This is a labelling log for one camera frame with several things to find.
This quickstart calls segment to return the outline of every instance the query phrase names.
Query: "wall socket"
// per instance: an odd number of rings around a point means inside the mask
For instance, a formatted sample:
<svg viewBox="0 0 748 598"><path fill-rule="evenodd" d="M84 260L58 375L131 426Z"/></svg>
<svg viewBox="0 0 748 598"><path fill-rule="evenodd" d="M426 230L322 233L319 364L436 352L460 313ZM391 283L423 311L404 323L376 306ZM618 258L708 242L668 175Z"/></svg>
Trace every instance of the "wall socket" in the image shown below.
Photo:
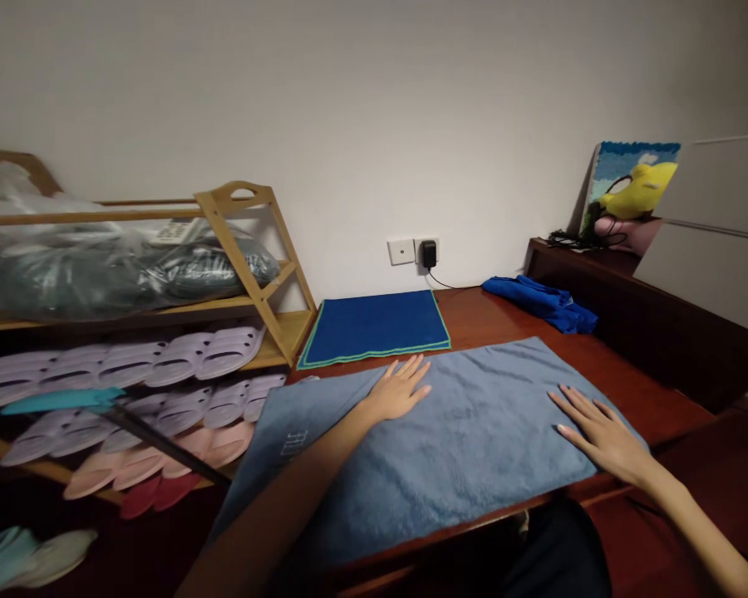
<svg viewBox="0 0 748 598"><path fill-rule="evenodd" d="M416 250L414 247L413 239L388 241L388 253L391 255L391 265L398 266L403 263L413 263L416 260Z"/></svg>
<svg viewBox="0 0 748 598"><path fill-rule="evenodd" d="M436 259L439 262L440 261L440 239L438 237L422 237L418 239L413 239L413 253L416 255L416 263L420 266L423 266L424 264L421 263L421 242L422 241L435 241L435 255Z"/></svg>

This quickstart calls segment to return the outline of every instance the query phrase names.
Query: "hand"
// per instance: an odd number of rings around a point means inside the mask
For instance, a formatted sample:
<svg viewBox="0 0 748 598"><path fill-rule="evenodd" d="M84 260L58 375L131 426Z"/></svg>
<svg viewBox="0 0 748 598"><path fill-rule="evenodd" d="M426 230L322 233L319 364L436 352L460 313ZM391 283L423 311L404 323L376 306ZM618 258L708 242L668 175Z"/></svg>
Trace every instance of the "hand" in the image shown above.
<svg viewBox="0 0 748 598"><path fill-rule="evenodd" d="M423 360L423 355L414 355L395 374L399 361L394 361L358 406L370 413L376 422L407 414L432 390L431 386L422 386L413 392L430 369L430 362L427 361L419 370Z"/></svg>
<svg viewBox="0 0 748 598"><path fill-rule="evenodd" d="M588 436L568 426L557 430L604 471L626 483L648 490L665 469L629 431L613 409L600 401L591 402L578 390L560 385L568 400L553 392L549 396Z"/></svg>

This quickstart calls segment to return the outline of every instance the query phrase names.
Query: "plastic bag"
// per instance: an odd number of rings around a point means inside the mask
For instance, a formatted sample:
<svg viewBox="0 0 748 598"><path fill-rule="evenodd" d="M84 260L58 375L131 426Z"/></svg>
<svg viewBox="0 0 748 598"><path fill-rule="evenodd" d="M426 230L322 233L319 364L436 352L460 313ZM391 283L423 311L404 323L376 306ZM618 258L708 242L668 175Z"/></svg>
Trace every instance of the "plastic bag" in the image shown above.
<svg viewBox="0 0 748 598"><path fill-rule="evenodd" d="M247 233L233 233L258 284L271 282L277 260ZM0 309L23 320L112 320L243 292L212 231L175 248L137 231L56 233L0 254Z"/></svg>
<svg viewBox="0 0 748 598"><path fill-rule="evenodd" d="M101 212L98 203L76 199L63 193L52 198L42 195L30 180L30 174L13 162L0 162L0 216L33 213ZM32 224L0 227L0 252L15 243L54 232L96 230L118 231L115 223Z"/></svg>

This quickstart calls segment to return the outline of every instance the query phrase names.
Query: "power adapter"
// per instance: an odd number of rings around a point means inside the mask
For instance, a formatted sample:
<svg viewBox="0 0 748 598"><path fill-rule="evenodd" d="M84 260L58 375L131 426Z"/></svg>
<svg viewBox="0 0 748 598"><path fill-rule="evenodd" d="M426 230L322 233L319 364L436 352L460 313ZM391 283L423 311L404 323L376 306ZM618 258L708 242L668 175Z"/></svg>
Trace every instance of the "power adapter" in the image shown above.
<svg viewBox="0 0 748 598"><path fill-rule="evenodd" d="M438 247L435 241L421 241L418 249L421 255L421 265L427 270L434 268L438 263Z"/></svg>

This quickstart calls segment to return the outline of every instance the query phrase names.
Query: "red slipper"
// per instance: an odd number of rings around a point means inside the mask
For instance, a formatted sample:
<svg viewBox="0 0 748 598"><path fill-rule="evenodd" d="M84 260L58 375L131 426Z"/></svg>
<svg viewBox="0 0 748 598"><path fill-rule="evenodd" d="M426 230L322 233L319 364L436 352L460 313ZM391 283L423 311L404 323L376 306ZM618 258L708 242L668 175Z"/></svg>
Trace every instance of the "red slipper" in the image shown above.
<svg viewBox="0 0 748 598"><path fill-rule="evenodd" d="M194 490L202 476L198 473L187 473L179 478L164 479L155 493L156 511L163 511L180 502L186 494Z"/></svg>
<svg viewBox="0 0 748 598"><path fill-rule="evenodd" d="M146 482L136 484L122 500L122 509L119 511L120 519L133 519L152 507L162 479L161 476L155 476Z"/></svg>

